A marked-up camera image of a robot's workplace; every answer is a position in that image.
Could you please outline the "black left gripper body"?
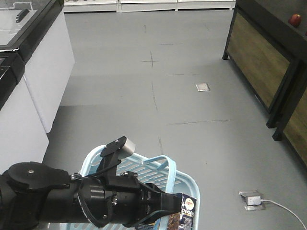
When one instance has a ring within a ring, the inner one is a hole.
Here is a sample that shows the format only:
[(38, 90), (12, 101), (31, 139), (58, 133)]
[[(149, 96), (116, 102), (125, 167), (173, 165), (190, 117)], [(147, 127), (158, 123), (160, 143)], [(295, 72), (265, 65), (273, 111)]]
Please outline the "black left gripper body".
[(110, 179), (94, 173), (82, 178), (78, 202), (87, 220), (98, 228), (109, 223), (135, 227), (138, 225), (138, 212), (146, 212), (148, 189), (133, 172)]

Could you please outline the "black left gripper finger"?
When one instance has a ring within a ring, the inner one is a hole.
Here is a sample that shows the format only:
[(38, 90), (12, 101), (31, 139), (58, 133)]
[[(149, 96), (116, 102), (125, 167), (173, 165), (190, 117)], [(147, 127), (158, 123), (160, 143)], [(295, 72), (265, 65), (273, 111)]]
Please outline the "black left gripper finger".
[(178, 213), (181, 199), (178, 195), (166, 193), (153, 183), (146, 183), (146, 213)]
[(145, 211), (140, 211), (140, 212), (138, 212), (138, 219), (139, 219), (138, 224), (153, 223), (156, 220), (158, 220), (159, 218), (161, 218), (163, 216), (167, 216), (167, 215), (168, 215), (168, 211), (166, 211), (166, 210), (153, 211), (153, 212), (150, 212), (149, 214), (146, 214)]

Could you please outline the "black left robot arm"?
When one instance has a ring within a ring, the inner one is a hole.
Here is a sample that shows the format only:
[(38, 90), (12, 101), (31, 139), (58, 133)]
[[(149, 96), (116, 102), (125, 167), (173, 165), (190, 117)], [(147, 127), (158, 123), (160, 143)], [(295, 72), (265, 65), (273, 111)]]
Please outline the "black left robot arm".
[(178, 213), (181, 199), (134, 172), (100, 165), (87, 176), (37, 162), (12, 165), (0, 176), (0, 227), (32, 230), (43, 223), (109, 223), (134, 227)]

